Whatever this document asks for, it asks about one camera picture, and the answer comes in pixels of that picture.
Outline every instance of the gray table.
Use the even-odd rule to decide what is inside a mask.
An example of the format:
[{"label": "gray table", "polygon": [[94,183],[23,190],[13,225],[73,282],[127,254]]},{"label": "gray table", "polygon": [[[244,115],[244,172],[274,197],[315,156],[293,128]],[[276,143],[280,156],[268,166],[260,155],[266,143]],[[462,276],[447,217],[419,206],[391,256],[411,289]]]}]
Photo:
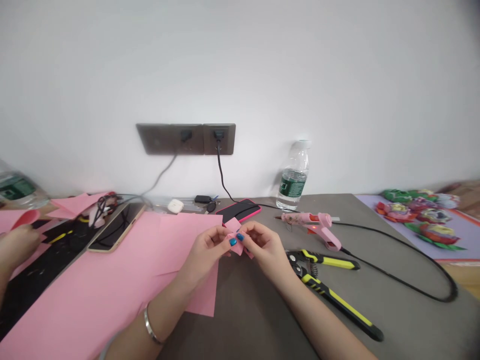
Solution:
[{"label": "gray table", "polygon": [[[271,198],[257,203],[274,205]],[[230,205],[222,199],[222,207]],[[408,242],[351,194],[305,195],[299,211],[329,213],[346,223],[382,230]],[[280,210],[264,207],[256,220],[276,231],[286,249],[329,254],[307,229],[275,220]],[[373,231],[333,225],[353,254],[437,296],[448,282],[421,255]],[[327,306],[380,359],[479,359],[480,303],[463,288],[457,300],[441,303],[422,296],[361,264],[359,271],[319,265],[318,277],[379,327],[383,342],[370,339],[341,312]],[[309,341],[255,261],[232,254],[220,260],[213,318],[184,313],[159,359],[317,359]]]}]

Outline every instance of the pink glue gun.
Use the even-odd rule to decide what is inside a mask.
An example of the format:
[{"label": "pink glue gun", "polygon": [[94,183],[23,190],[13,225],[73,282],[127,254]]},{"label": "pink glue gun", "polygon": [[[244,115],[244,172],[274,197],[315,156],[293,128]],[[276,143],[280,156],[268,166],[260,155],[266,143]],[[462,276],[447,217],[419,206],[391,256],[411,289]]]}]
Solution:
[{"label": "pink glue gun", "polygon": [[301,225],[308,229],[308,234],[318,234],[328,250],[336,252],[342,248],[340,240],[328,229],[332,226],[332,217],[327,213],[319,212],[317,215],[310,212],[283,213],[276,219],[290,225]]}]

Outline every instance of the wall socket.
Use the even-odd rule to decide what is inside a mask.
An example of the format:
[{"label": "wall socket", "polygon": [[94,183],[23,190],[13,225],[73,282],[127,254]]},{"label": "wall socket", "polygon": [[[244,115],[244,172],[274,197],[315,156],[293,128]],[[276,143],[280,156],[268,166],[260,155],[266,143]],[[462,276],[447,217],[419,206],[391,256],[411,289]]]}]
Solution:
[{"label": "wall socket", "polygon": [[232,155],[235,145],[235,124],[203,124],[203,148],[205,155],[217,155],[215,131],[223,132],[220,155]]},{"label": "wall socket", "polygon": [[216,155],[214,131],[222,131],[221,155],[232,155],[235,124],[136,124],[148,155]]}]

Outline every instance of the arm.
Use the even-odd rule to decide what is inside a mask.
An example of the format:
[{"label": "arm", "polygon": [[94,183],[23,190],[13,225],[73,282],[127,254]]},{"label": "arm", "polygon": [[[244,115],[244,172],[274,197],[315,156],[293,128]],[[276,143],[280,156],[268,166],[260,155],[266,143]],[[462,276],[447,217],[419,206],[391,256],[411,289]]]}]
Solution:
[{"label": "arm", "polygon": [[33,255],[40,235],[30,225],[21,225],[0,239],[0,307],[14,270]]},{"label": "arm", "polygon": [[322,359],[376,359],[295,275],[279,235],[251,221],[240,228],[243,245],[273,282]]},{"label": "arm", "polygon": [[[199,284],[222,256],[229,256],[235,239],[225,238],[229,231],[217,226],[195,239],[190,254],[175,279],[148,304],[148,320],[156,338],[164,343],[173,332]],[[142,311],[111,343],[106,360],[156,359],[162,345],[150,337]]]}]

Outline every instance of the car key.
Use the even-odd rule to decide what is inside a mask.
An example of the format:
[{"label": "car key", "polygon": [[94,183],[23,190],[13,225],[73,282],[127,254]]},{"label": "car key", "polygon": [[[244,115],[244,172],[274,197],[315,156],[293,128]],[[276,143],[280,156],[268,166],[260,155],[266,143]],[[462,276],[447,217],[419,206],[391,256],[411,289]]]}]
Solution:
[{"label": "car key", "polygon": [[215,208],[217,207],[217,203],[215,201],[211,201],[206,205],[206,211],[205,214],[209,214],[212,211],[215,211]]}]

